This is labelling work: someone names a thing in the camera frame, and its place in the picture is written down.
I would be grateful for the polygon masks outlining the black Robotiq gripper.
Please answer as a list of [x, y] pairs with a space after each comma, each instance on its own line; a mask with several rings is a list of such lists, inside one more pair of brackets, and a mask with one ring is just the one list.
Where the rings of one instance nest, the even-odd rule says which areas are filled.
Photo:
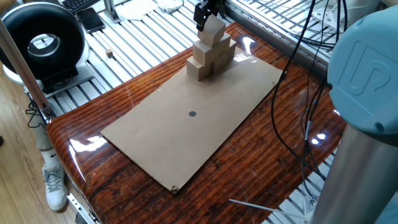
[[212, 14], [213, 9], [217, 9], [221, 18], [226, 18], [224, 0], [204, 0], [195, 5], [193, 20], [197, 23], [198, 31], [203, 31], [205, 23]]

